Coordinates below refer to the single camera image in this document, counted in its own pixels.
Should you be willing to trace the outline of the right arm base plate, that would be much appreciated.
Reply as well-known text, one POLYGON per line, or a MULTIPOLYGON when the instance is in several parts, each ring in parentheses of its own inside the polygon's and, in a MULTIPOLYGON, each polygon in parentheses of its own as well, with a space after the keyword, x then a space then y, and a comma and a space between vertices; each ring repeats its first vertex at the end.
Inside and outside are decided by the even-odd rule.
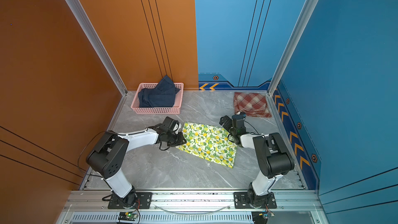
POLYGON ((277 203, 273 192, 257 196, 252 192, 238 191, 234 194, 234 204, 236 209, 244 208, 263 208, 263 209, 277 209, 277 203))

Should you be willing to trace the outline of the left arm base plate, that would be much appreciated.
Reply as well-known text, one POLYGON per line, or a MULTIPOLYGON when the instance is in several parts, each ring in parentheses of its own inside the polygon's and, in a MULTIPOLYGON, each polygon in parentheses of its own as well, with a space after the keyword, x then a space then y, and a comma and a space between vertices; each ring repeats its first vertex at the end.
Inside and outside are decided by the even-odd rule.
POLYGON ((102 200, 108 201, 108 209, 149 209, 152 201, 152 192, 133 192, 125 198, 112 193, 102 200))

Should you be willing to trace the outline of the lemon print skirt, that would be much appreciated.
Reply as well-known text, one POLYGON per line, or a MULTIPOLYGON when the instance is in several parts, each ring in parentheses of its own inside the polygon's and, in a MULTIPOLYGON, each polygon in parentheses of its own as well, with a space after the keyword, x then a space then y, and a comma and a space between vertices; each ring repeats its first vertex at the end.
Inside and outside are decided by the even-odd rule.
POLYGON ((187 142, 178 146, 179 150, 231 169, 234 167, 237 145, 224 128, 186 122, 182 134, 187 142))

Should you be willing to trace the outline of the dark navy skirt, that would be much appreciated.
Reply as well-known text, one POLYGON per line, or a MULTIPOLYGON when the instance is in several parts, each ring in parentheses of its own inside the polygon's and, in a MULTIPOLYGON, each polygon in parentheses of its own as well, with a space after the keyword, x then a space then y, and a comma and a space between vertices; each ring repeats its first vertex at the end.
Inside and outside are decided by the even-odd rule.
POLYGON ((173 107, 176 94, 180 91, 166 75, 153 88, 144 88, 138 93, 140 108, 173 107))

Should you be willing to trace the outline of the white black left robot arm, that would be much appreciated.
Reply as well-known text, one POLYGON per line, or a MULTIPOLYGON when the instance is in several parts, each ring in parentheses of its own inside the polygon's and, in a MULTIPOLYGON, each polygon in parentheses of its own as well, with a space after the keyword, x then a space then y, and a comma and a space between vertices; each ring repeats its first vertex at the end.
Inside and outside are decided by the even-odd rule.
POLYGON ((122 171, 125 154, 143 146, 163 143, 167 148, 171 148, 184 145, 187 141, 179 131, 179 127, 176 130, 150 127, 130 133, 106 131, 87 155, 86 163, 99 173, 110 187, 111 200, 123 208, 136 208, 138 204, 136 189, 122 171))

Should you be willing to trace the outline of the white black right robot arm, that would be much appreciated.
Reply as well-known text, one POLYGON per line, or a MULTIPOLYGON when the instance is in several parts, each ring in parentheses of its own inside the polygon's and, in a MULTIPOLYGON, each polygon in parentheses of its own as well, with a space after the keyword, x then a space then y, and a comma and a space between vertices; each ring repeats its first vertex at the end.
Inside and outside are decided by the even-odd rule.
POLYGON ((237 127, 230 127, 228 133, 228 137, 236 145, 253 149, 256 153, 259 173, 249 184, 248 204, 253 208, 276 208, 272 188, 295 167, 294 159, 282 136, 278 132, 259 134, 237 127))

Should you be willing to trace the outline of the red plaid skirt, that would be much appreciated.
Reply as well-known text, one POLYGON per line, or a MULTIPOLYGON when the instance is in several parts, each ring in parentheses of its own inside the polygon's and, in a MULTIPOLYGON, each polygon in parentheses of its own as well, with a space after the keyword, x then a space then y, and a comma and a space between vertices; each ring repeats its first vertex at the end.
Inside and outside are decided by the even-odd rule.
POLYGON ((271 118, 266 96, 260 93, 235 92, 234 113, 245 113, 250 117, 271 118))

